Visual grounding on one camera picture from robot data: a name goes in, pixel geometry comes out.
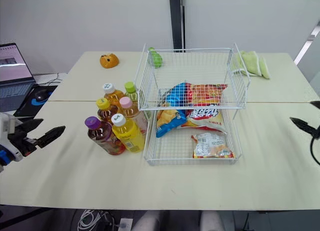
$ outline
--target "towel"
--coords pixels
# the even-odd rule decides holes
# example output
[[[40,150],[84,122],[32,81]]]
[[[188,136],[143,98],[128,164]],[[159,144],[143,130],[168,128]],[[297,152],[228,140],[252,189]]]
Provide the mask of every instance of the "towel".
[[[264,57],[258,56],[255,51],[245,52],[242,50],[240,51],[240,55],[250,76],[261,76],[265,79],[270,79],[270,73]],[[243,75],[247,75],[240,55],[236,55],[240,66],[239,70]]]

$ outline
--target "juice bottle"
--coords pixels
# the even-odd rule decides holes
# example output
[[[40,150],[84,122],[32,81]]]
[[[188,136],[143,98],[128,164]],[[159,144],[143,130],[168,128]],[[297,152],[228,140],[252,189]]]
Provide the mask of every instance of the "juice bottle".
[[[145,137],[141,134],[137,124],[121,113],[112,116],[112,130],[116,137],[131,152],[137,153],[144,150]]]
[[[137,93],[134,82],[126,82],[124,84],[124,88],[126,90],[125,96],[129,97],[133,103],[136,103],[138,105],[138,93]],[[143,113],[147,119],[150,119],[151,112],[149,110],[144,111]]]
[[[105,97],[99,98],[96,102],[98,107],[98,116],[101,120],[111,123],[111,117],[122,111],[114,104],[111,104]]]
[[[126,147],[113,133],[110,123],[91,116],[84,121],[84,124],[89,128],[89,138],[107,151],[108,154],[120,155],[126,150]]]
[[[126,82],[124,84],[125,96],[129,97],[132,102],[138,102],[138,94],[134,82]]]
[[[105,92],[104,97],[111,102],[111,104],[121,108],[119,100],[124,97],[124,93],[120,90],[117,90],[112,83],[105,83],[103,85],[103,90]]]
[[[141,133],[145,135],[148,129],[148,121],[145,117],[145,114],[138,110],[137,103],[132,102],[132,100],[128,97],[120,98],[119,102],[123,108],[123,115],[126,118],[132,119],[136,125],[138,125]]]

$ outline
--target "wire basket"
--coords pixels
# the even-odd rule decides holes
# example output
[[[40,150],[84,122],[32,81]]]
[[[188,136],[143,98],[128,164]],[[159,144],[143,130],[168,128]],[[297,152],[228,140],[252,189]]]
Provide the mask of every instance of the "wire basket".
[[[155,51],[162,57],[161,67],[156,67],[152,53],[145,52],[145,48],[139,62],[135,84],[139,89],[140,110],[201,109],[201,106],[190,104],[186,100],[177,106],[163,105],[166,95],[172,88],[183,82],[195,85],[219,84],[220,86],[216,88],[221,89],[218,104],[220,109],[245,108],[250,77],[236,44],[233,48],[156,49]],[[243,73],[247,75],[247,84]],[[201,96],[202,91],[198,96],[199,100],[206,99],[207,92],[203,92]]]
[[[157,138],[157,112],[154,111],[149,122],[143,156],[150,165],[202,165],[214,163],[234,164],[242,156],[242,148],[235,124],[238,113],[234,111],[233,118],[229,119],[231,110],[221,109],[226,130],[226,145],[233,152],[233,158],[193,158],[195,142],[191,135],[208,133],[208,130],[197,128],[173,129],[164,136]]]

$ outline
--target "white wall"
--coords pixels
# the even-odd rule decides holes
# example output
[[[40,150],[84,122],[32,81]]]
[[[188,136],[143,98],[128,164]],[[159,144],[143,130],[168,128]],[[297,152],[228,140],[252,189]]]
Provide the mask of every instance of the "white wall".
[[[0,0],[0,43],[9,42],[33,74],[68,72],[85,51],[172,43],[169,0]]]
[[[320,19],[320,0],[185,0],[186,46],[285,52],[294,59]]]
[[[320,95],[320,33],[298,63],[298,67]]]

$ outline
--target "mouse pad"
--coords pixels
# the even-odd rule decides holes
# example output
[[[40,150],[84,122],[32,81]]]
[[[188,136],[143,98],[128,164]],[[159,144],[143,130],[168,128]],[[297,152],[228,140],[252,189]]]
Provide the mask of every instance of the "mouse pad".
[[[44,101],[37,101],[36,100],[36,93],[42,90],[45,90],[48,92],[49,96],[53,93],[53,91],[56,89],[57,86],[38,86],[35,87],[27,97],[25,97],[23,103],[21,106],[17,109],[17,111],[13,114],[16,117],[24,117],[24,116],[36,116],[36,114],[39,112],[41,107],[46,103],[46,100]]]

